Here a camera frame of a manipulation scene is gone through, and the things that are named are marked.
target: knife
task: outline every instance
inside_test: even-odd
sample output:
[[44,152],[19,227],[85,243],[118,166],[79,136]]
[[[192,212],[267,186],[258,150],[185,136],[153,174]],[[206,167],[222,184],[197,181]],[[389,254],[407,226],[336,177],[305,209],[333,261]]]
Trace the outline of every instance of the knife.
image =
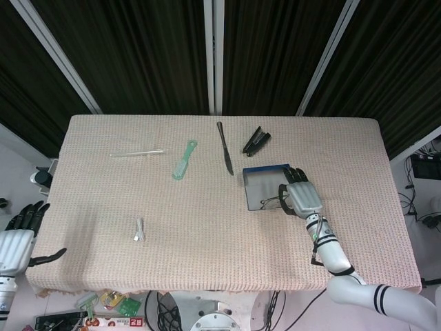
[[222,127],[222,122],[218,122],[218,129],[219,129],[219,133],[220,133],[220,138],[222,139],[222,145],[223,145],[223,158],[225,160],[225,165],[227,166],[227,170],[229,172],[230,175],[234,176],[233,173],[233,165],[232,165],[232,160],[229,157],[229,153],[228,153],[228,148],[227,148],[227,143],[225,142],[225,137],[223,135],[223,127]]

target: floor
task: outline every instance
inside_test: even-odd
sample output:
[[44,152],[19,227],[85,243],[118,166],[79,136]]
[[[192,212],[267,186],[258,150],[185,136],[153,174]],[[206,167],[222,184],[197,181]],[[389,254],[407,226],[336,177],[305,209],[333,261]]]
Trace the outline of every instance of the floor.
[[[393,176],[399,192],[405,192],[406,177],[403,163],[393,169]],[[416,208],[420,215],[429,212],[427,201],[430,197],[441,195],[441,185],[439,182],[415,180],[417,197]],[[413,217],[405,217],[409,230],[409,236],[415,251],[422,277],[427,279],[441,277],[441,257],[434,252],[439,252],[441,248],[441,233],[430,230],[415,223]],[[36,298],[32,288],[29,286],[25,277],[19,277],[19,291],[14,300],[8,322],[3,331],[22,330],[26,324],[32,325],[34,317],[42,314],[52,314],[74,310],[75,302],[84,294],[70,295],[53,293],[42,299]],[[431,286],[422,291],[422,295],[433,300],[435,286]],[[277,330],[283,331],[292,321],[302,312],[307,304],[318,294],[311,292],[294,292],[287,294],[287,302],[284,313],[280,319]],[[137,299],[144,300],[145,295],[140,294]],[[256,302],[267,302],[269,294],[260,294]],[[274,313],[275,318],[280,314],[282,299]],[[257,330],[263,324],[264,305],[256,304],[252,313],[252,329]],[[349,305],[338,305],[331,301],[325,292],[299,322],[291,330],[419,330],[407,323],[396,321],[384,317],[370,310]]]

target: dark curtain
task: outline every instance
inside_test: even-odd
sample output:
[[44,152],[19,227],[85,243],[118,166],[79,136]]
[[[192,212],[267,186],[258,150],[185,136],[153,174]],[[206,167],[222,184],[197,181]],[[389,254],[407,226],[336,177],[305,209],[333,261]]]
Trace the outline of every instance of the dark curtain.
[[305,115],[371,117],[390,158],[441,125],[441,3],[362,0]]
[[70,117],[90,112],[8,0],[0,10],[0,122],[56,157]]
[[105,114],[209,114],[202,0],[32,0]]
[[226,0],[223,114],[295,115],[345,0]]

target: toothbrush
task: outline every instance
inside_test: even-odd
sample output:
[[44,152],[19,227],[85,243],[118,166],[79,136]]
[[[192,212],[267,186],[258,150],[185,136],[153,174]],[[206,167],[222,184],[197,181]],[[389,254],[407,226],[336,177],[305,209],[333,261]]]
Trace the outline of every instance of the toothbrush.
[[190,158],[191,153],[193,152],[194,148],[196,148],[197,145],[198,142],[196,140],[188,141],[187,149],[185,150],[184,156],[181,160],[178,161],[173,171],[172,177],[175,180],[180,181],[182,178],[184,178],[184,174],[188,166],[188,159]]

